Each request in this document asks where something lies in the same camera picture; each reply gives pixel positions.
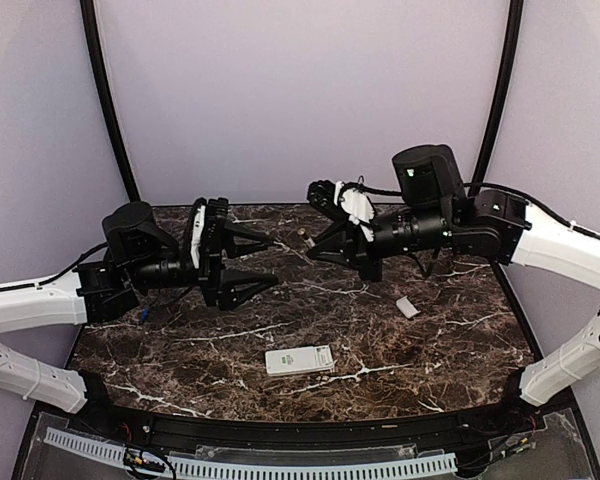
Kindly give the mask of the gold black AA battery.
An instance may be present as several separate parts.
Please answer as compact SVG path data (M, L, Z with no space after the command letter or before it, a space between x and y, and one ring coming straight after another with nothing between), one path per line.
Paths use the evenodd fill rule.
M315 246L315 242L314 242L313 238L305 229L299 229L298 235L301 237L301 239L304 241L304 243L309 248L313 248Z

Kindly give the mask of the white battery cover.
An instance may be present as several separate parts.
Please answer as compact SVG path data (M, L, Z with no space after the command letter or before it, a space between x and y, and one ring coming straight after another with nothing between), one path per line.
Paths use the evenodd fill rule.
M407 319L412 319L420 313L406 296L401 297L396 301L396 307Z

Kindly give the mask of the white remote control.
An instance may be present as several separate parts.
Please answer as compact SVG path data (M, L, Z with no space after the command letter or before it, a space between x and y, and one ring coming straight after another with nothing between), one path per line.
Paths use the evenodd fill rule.
M307 346L265 353L266 372L271 377L330 371L335 360L329 345Z

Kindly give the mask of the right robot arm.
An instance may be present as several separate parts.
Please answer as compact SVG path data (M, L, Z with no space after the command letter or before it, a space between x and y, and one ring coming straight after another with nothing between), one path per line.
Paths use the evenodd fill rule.
M553 272L600 290L600 234L569 222L527 194L494 184L467 194L447 145L420 145L396 154L392 164L402 209L380 214L376 190L356 182L312 182L309 204L331 220L309 258L352 269L378 282L386 258L449 249L502 265ZM600 307L569 341L544 359L512 374L503 402L490 413L501 434L514 432L529 408L600 368Z

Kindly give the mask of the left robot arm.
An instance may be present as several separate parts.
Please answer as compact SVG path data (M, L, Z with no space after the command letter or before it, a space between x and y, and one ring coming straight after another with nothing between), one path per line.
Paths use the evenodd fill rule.
M47 278L0 284L0 335L53 325L113 321L152 290L200 289L210 307L237 308L275 286L272 274L229 269L234 259L272 246L272 239L229 220L225 198L197 199L183 238L157 224L152 206L127 203L102 221L105 241ZM121 427L101 378L63 370L18 353L0 342L0 389L52 405L83 421L100 436Z

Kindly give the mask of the black front rail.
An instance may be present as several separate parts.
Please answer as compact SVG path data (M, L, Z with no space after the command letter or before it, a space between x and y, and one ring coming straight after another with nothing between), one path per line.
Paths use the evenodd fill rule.
M132 440L163 450L194 451L202 445L325 450L415 444L484 452L488 441L532 429L526 415L503 415L497 404L465 410L368 421L274 423L194 418L120 406L111 417L126 424Z

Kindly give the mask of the right black frame post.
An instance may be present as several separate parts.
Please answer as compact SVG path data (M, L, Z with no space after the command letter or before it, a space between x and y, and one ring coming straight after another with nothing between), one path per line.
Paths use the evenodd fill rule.
M492 96L492 102L480 150L477 156L476 165L471 181L467 186L467 196L470 199L475 198L483 187L491 162L515 63L515 56L522 24L523 9L523 0L511 0L509 2L501 58Z

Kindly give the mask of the black frame post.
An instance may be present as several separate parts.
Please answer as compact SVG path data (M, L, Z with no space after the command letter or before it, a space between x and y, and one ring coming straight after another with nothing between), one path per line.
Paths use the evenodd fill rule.
M118 174L127 199L140 201L140 191L132 171L109 83L97 20L96 2L80 0L79 5L92 75Z
M492 102L480 150L477 156L476 165L471 181L467 186L467 196L470 199L475 198L483 187L491 162L515 63L515 56L522 24L523 9L523 0L511 0L509 2L501 58L492 96Z

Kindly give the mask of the left black frame post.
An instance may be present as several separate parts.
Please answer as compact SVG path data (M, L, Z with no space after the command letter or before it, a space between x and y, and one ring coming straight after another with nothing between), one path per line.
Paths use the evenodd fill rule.
M80 0L79 5L92 75L118 174L127 199L140 201L140 191L132 171L109 83L97 20L96 2Z

